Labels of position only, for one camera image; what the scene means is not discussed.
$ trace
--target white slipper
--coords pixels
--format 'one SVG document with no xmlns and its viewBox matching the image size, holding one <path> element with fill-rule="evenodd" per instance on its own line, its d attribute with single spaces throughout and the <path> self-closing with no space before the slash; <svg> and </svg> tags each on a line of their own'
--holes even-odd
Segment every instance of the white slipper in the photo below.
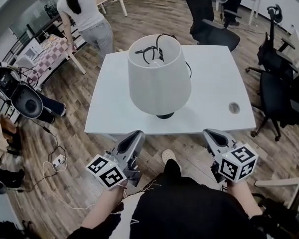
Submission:
<svg viewBox="0 0 299 239">
<path fill-rule="evenodd" d="M 181 172 L 181 166 L 180 166 L 180 164 L 177 162 L 176 157 L 175 157 L 175 154 L 174 154 L 174 152 L 173 152 L 172 150 L 170 150 L 170 149 L 166 149 L 166 150 L 164 150 L 163 153 L 162 153 L 162 155 L 161 155 L 161 158 L 162 158 L 162 160 L 163 160 L 163 162 L 164 162 L 165 165 L 166 165 L 166 163 L 167 163 L 167 161 L 168 161 L 169 159 L 173 159 L 173 160 L 175 160 L 176 163 L 178 164 L 178 166 L 179 166 L 179 168 L 180 168 L 180 172 Z"/>
</svg>

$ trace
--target white lampshade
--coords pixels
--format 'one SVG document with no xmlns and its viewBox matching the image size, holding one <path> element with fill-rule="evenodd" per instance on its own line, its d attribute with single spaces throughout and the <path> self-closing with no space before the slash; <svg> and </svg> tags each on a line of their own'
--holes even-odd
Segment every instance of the white lampshade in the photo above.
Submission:
<svg viewBox="0 0 299 239">
<path fill-rule="evenodd" d="M 156 46 L 157 37 L 158 34 L 143 37 L 129 49 L 130 97 L 143 112 L 166 116 L 186 104 L 191 94 L 191 82 L 183 51 L 175 38 L 163 35 L 158 39 L 164 58 L 162 66 L 149 67 L 143 54 L 135 53 Z M 145 58 L 149 63 L 152 61 L 152 50 L 145 53 Z M 157 50 L 154 58 L 159 58 Z"/>
</svg>

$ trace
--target white cable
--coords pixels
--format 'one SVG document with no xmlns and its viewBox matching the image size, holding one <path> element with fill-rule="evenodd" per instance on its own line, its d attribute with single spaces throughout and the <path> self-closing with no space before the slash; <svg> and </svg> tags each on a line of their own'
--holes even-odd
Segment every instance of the white cable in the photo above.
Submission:
<svg viewBox="0 0 299 239">
<path fill-rule="evenodd" d="M 55 170 L 52 163 L 50 163 L 50 162 L 48 162 L 48 161 L 45 161 L 45 162 L 43 163 L 43 165 L 42 165 L 42 174 L 43 174 L 43 176 L 44 176 L 44 165 L 45 165 L 46 163 L 50 164 L 50 165 L 53 167 L 53 170 L 54 170 L 55 172 L 57 172 L 57 173 L 58 173 L 58 172 L 64 172 L 64 171 L 66 170 L 66 168 L 67 168 L 67 165 L 68 165 L 68 159 L 67 159 L 67 157 L 65 157 L 65 160 L 66 160 L 65 169 L 64 169 L 64 170 L 60 170 L 60 171 Z M 65 205 L 67 205 L 67 206 L 70 207 L 71 209 L 74 209 L 74 210 L 86 210 L 86 209 L 89 209 L 91 206 L 93 206 L 93 205 L 96 204 L 96 201 L 95 201 L 95 203 L 89 205 L 89 206 L 86 207 L 86 208 L 74 208 L 74 207 L 70 206 L 68 203 L 66 203 L 64 200 L 62 200 L 62 199 L 59 197 L 58 194 L 56 194 L 54 191 L 52 191 L 50 185 L 47 183 L 47 180 L 45 180 L 45 183 L 46 183 L 46 185 L 48 186 L 49 190 L 50 190 L 50 191 L 51 191 L 51 192 L 52 192 L 52 193 L 53 193 L 53 194 L 54 194 L 54 195 L 55 195 L 55 196 L 56 196 L 62 203 L 64 203 Z"/>
</svg>

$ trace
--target gray pants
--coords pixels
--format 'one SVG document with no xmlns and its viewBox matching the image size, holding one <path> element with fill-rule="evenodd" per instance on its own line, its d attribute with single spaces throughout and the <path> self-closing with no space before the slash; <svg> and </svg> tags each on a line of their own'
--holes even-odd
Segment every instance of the gray pants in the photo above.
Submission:
<svg viewBox="0 0 299 239">
<path fill-rule="evenodd" d="M 80 32 L 82 38 L 100 51 L 101 64 L 106 54 L 114 53 L 114 39 L 112 29 L 106 19 Z"/>
</svg>

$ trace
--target white power outlet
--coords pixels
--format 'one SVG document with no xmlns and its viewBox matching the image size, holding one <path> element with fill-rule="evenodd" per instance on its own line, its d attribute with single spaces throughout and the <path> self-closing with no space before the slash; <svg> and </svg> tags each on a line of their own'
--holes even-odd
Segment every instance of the white power outlet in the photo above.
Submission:
<svg viewBox="0 0 299 239">
<path fill-rule="evenodd" d="M 53 160 L 52 165 L 54 168 L 57 168 L 59 165 L 63 165 L 65 163 L 65 156 L 58 155 L 56 159 Z"/>
</svg>

